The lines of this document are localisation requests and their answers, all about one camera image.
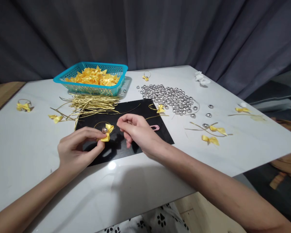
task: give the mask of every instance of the paw print fabric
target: paw print fabric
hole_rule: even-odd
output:
[[[176,205],[171,202],[130,218],[120,224],[108,227],[99,233],[190,233],[181,218]]]

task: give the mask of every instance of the blue plastic basket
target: blue plastic basket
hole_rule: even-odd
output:
[[[99,66],[101,70],[107,70],[107,73],[111,75],[116,75],[120,77],[119,82],[114,86],[100,86],[100,85],[91,85],[83,83],[71,83],[66,82],[66,78],[71,78],[77,76],[77,72],[82,73],[85,68],[96,68]],[[80,62],[69,69],[65,70],[61,74],[57,75],[53,81],[56,83],[63,84],[68,90],[74,92],[82,92],[89,94],[103,94],[115,96],[118,94],[120,88],[122,87],[125,81],[125,74],[128,70],[128,66],[120,64],[111,64],[111,63],[99,63],[99,62]]]

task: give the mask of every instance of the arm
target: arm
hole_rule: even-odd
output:
[[[247,231],[291,232],[291,223],[260,195],[164,142],[143,117],[126,114],[117,125],[128,148],[134,140],[148,157],[169,168]]]
[[[63,138],[58,145],[59,168],[0,212],[0,233],[23,232],[46,204],[104,149],[100,140],[89,152],[82,151],[82,144],[105,137],[96,129],[84,127]]]

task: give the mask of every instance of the gray curtain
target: gray curtain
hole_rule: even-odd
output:
[[[0,0],[0,83],[191,65],[247,97],[291,64],[291,0]]]

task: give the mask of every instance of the black mat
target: black mat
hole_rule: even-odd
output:
[[[131,114],[138,114],[143,116],[144,118],[153,117],[158,115],[155,110],[151,110],[148,106],[149,104],[153,104],[153,101],[150,99],[144,100],[136,100],[125,103],[119,103],[116,106],[116,111],[119,112],[127,112],[131,109],[137,107],[135,110],[132,110]],[[85,126],[94,127],[98,122],[106,121],[115,127],[113,132],[110,134],[110,141],[105,143],[105,149],[101,152],[101,154],[89,165],[96,165],[104,162],[109,162],[111,160],[124,158],[126,156],[139,154],[142,152],[140,147],[133,142],[130,149],[126,148],[126,139],[124,138],[123,133],[116,126],[117,120],[123,116],[124,114],[116,114],[116,115],[107,115],[107,114],[95,114],[92,116],[88,116],[83,118],[84,121],[78,121],[76,130],[83,128]],[[148,119],[147,122],[149,125],[158,125],[160,129],[156,131],[157,135],[160,136],[165,142],[169,144],[174,144],[163,120],[162,117],[154,117]],[[101,130],[101,128],[105,126],[105,123],[100,123],[96,126],[97,129]],[[96,142],[87,142],[84,145],[85,151],[92,150],[97,145]]]

